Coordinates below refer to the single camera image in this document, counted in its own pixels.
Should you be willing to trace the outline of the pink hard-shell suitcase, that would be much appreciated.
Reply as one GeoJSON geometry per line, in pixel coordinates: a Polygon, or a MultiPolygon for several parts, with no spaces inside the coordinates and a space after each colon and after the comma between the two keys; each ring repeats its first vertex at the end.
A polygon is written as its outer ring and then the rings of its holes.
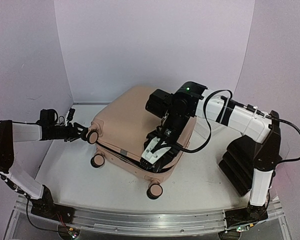
{"type": "MultiPolygon", "coordinates": [[[[163,194],[161,183],[170,177],[176,165],[166,172],[154,173],[140,167],[140,160],[148,139],[157,135],[161,118],[146,110],[149,96],[155,91],[149,86],[135,86],[101,110],[91,121],[87,142],[96,145],[96,153],[90,160],[94,168],[106,161],[149,182],[146,195],[155,200],[163,194]]],[[[177,143],[189,146],[196,117],[189,119],[177,143]]]]}

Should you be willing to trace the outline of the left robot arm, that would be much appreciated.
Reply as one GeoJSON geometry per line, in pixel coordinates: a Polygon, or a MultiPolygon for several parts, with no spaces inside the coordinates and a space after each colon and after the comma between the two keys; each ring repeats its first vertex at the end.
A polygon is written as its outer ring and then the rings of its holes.
{"type": "Polygon", "coordinates": [[[55,109],[42,109],[36,122],[0,120],[0,178],[15,192],[41,200],[46,187],[31,177],[15,161],[15,143],[86,140],[88,128],[74,122],[75,109],[59,116],[55,109]]]}

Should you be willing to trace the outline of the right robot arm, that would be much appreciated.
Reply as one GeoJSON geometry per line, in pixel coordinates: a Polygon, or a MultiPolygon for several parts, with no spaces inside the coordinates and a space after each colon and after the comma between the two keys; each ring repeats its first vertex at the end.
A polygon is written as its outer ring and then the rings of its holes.
{"type": "MultiPolygon", "coordinates": [[[[249,205],[242,209],[242,218],[252,222],[262,212],[273,172],[281,164],[277,156],[281,145],[280,123],[300,129],[293,123],[280,119],[275,112],[264,112],[256,106],[244,105],[225,97],[222,90],[213,91],[196,82],[184,83],[175,93],[155,90],[146,102],[145,109],[161,119],[156,136],[148,139],[141,155],[140,164],[145,169],[153,168],[170,150],[193,154],[205,148],[209,140],[195,149],[186,149],[177,141],[190,118],[199,117],[207,123],[216,122],[261,144],[253,160],[253,178],[249,205]]],[[[290,161],[299,161],[300,156],[290,161]]]]}

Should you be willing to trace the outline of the white plastic mesh basket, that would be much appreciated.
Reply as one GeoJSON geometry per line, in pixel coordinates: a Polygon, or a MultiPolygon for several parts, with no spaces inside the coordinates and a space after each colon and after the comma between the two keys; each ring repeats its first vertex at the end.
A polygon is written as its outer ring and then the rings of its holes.
{"type": "Polygon", "coordinates": [[[214,137],[226,128],[224,125],[214,121],[209,121],[209,124],[210,127],[205,119],[197,117],[191,139],[207,140],[209,135],[214,137]]]}

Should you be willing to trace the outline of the black pink tiered rack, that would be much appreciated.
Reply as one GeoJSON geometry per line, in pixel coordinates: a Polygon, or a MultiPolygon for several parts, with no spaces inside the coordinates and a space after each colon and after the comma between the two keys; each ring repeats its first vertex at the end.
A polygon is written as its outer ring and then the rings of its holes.
{"type": "Polygon", "coordinates": [[[250,137],[243,135],[227,146],[218,164],[241,197],[252,188],[254,158],[260,146],[250,137]]]}

